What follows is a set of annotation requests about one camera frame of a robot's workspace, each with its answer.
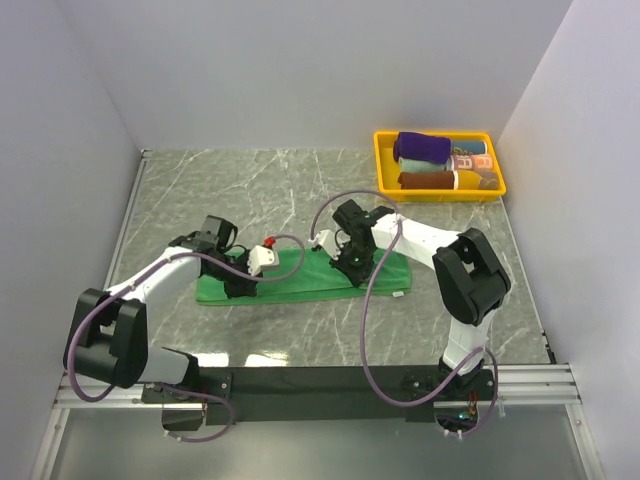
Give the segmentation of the green towel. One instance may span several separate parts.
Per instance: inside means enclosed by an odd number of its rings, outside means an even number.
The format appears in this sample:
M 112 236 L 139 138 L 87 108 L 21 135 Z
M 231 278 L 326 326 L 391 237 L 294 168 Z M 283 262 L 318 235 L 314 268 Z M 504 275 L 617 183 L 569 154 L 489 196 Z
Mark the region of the green towel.
M 254 297 L 228 298 L 221 282 L 207 276 L 198 279 L 195 301 L 201 306 L 252 306 L 323 302 L 363 297 L 366 285 L 354 287 L 338 270 L 329 265 L 329 257 L 307 250 L 300 270 L 278 282 L 259 282 Z M 406 257 L 393 253 L 381 269 L 372 293 L 378 296 L 408 294 L 412 289 L 412 272 Z

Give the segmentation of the purple towel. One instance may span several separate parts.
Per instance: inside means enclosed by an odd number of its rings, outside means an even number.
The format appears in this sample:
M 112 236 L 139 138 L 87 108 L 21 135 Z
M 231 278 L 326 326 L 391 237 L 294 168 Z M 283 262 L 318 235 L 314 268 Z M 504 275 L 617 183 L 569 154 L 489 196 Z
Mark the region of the purple towel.
M 451 151 L 452 140 L 447 137 L 402 131 L 396 137 L 393 157 L 396 162 L 404 158 L 444 165 Z

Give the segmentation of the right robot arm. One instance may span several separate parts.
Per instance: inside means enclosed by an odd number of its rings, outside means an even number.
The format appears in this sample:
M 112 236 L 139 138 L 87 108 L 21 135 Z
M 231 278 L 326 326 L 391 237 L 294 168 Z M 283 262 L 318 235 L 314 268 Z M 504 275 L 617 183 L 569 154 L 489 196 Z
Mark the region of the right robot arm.
M 336 231 L 313 233 L 310 241 L 352 286 L 365 288 L 366 301 L 393 253 L 435 273 L 451 323 L 438 365 L 440 384 L 427 397 L 440 392 L 452 399 L 465 397 L 482 370 L 489 327 L 511 289 L 484 233 L 475 228 L 464 232 L 435 228 L 386 206 L 366 211 L 353 200 L 340 205 L 333 220 Z

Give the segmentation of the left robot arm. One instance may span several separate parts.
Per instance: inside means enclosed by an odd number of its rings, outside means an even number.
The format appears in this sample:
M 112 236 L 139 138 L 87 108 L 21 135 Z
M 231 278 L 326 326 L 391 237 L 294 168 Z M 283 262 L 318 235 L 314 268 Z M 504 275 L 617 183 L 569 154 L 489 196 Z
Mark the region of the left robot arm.
M 264 245 L 232 255 L 237 232 L 231 222 L 207 216 L 200 229 L 176 237 L 130 279 L 107 290 L 85 290 L 63 355 L 70 380 L 83 375 L 110 388 L 163 383 L 176 400 L 194 399 L 201 388 L 197 358 L 151 346 L 148 323 L 173 293 L 201 277 L 221 282 L 229 298 L 256 295 L 259 279 L 278 257 Z

